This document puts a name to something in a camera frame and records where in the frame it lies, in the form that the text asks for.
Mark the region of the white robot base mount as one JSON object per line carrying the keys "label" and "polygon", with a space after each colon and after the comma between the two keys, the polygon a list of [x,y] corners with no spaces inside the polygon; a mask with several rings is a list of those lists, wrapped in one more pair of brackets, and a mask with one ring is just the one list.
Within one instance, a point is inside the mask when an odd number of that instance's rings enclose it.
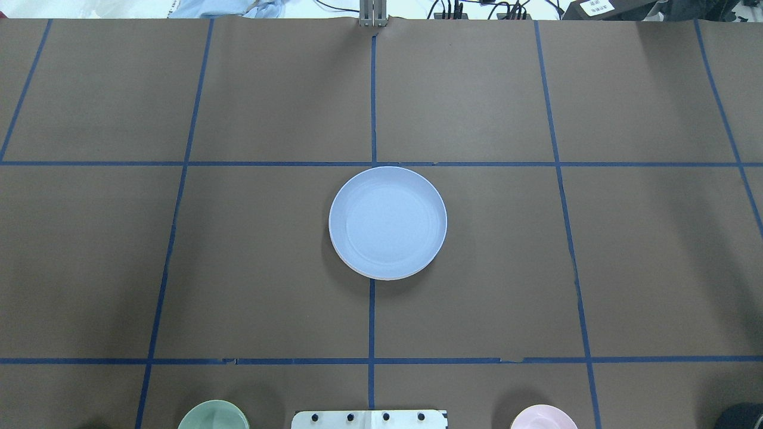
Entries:
{"label": "white robot base mount", "polygon": [[291,428],[447,428],[446,411],[436,409],[304,411]]}

